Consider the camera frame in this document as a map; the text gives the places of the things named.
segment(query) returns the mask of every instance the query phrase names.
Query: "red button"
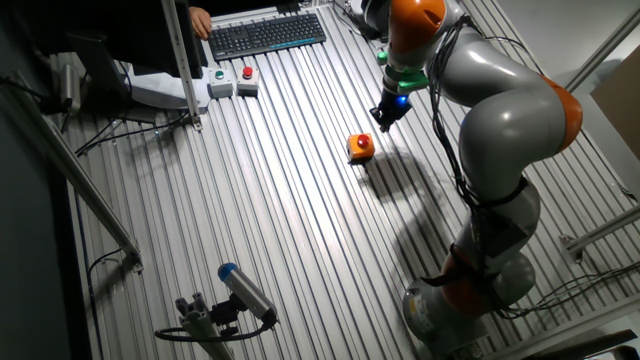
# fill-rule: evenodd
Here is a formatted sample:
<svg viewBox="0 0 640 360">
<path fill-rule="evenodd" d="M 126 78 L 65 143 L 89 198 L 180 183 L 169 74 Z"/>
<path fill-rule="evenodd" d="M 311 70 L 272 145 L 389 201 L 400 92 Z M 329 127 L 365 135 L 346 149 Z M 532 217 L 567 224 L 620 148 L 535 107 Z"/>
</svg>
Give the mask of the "red button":
<svg viewBox="0 0 640 360">
<path fill-rule="evenodd" d="M 358 146 L 361 149 L 366 149 L 367 147 L 369 147 L 370 142 L 371 140 L 369 140 L 369 137 L 367 135 L 358 136 Z"/>
<path fill-rule="evenodd" d="M 242 69 L 242 76 L 245 79 L 251 79 L 251 77 L 253 76 L 253 69 L 250 66 L 246 66 L 244 69 Z"/>
</svg>

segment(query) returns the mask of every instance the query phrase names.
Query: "person's hand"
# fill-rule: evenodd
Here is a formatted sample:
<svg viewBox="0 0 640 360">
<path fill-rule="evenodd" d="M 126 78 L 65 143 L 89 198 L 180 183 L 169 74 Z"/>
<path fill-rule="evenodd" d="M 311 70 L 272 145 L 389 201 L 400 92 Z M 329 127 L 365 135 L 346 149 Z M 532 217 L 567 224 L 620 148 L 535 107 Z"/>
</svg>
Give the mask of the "person's hand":
<svg viewBox="0 0 640 360">
<path fill-rule="evenodd" d="M 209 34 L 211 34 L 211 16 L 209 16 L 209 13 L 199 7 L 191 6 L 189 14 L 191 14 L 191 25 L 196 36 L 202 40 L 208 40 Z"/>
</svg>

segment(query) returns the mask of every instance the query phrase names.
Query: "slotted aluminum surface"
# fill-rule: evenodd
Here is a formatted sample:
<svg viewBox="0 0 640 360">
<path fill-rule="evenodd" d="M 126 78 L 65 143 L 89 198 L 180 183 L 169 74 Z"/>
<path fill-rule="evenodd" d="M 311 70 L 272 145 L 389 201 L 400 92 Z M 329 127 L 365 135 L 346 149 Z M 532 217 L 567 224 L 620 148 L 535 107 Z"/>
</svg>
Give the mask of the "slotted aluminum surface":
<svg viewBox="0 0 640 360">
<path fill-rule="evenodd" d="M 493 1 L 465 5 L 487 36 L 517 38 Z M 414 110 L 389 134 L 378 131 L 368 110 L 380 97 L 379 44 L 358 36 L 336 10 L 305 10 L 318 13 L 328 38 L 323 44 L 221 63 L 233 73 L 245 65 L 259 68 L 260 93 L 212 101 L 202 132 L 191 126 L 145 132 L 104 143 L 83 158 L 139 242 L 145 267 L 141 274 L 122 271 L 116 255 L 92 274 L 105 358 L 207 358 L 199 346 L 157 340 L 153 331 L 178 325 L 179 297 L 202 292 L 209 305 L 227 300 L 217 269 L 229 261 L 264 289 L 281 320 L 275 331 L 231 343 L 238 359 L 429 356 L 404 324 L 402 294 L 414 278 L 438 274 L 466 209 L 431 130 L 424 91 L 411 96 Z M 274 16 L 256 11 L 225 20 Z M 495 46 L 532 65 L 511 44 Z M 468 109 L 444 101 L 441 111 L 455 143 Z M 176 116 L 165 112 L 158 121 Z M 72 124 L 72 147 L 105 124 Z M 147 127 L 116 122 L 111 130 L 117 135 Z M 347 164 L 346 139 L 356 133 L 371 133 L 376 146 L 364 167 Z M 635 225 L 590 245 L 581 265 L 562 255 L 559 235 L 579 236 L 631 207 L 584 135 L 527 168 L 526 176 L 543 206 L 538 231 L 523 250 L 537 282 L 519 305 L 535 303 L 572 278 L 640 259 Z M 82 201 L 77 210 L 84 267 L 117 247 Z M 94 357 L 100 358 L 82 280 Z M 636 294 L 639 280 L 637 274 L 621 278 L 515 321 L 485 316 L 489 337 L 478 345 L 486 355 L 517 344 Z M 240 332 L 257 326 L 250 314 L 241 315 Z"/>
</svg>

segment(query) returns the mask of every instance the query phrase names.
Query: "orange cube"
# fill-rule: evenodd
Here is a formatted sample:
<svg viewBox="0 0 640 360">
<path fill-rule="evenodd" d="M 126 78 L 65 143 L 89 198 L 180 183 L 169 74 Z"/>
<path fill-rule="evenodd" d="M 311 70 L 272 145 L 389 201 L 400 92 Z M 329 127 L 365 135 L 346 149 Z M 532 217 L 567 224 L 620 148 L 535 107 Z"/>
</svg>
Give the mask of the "orange cube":
<svg viewBox="0 0 640 360">
<path fill-rule="evenodd" d="M 347 148 L 349 149 L 349 160 L 352 164 L 361 164 L 371 160 L 373 153 L 376 151 L 371 134 L 349 136 Z"/>
</svg>

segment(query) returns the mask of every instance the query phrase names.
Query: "black keyboard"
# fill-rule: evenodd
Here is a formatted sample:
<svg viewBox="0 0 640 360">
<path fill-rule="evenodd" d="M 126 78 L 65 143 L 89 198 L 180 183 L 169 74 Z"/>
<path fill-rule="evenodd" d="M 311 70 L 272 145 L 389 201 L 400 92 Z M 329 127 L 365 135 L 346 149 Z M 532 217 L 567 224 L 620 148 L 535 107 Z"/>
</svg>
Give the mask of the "black keyboard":
<svg viewBox="0 0 640 360">
<path fill-rule="evenodd" d="M 209 45 L 213 58 L 222 61 L 325 40 L 318 17 L 308 14 L 213 30 Z"/>
</svg>

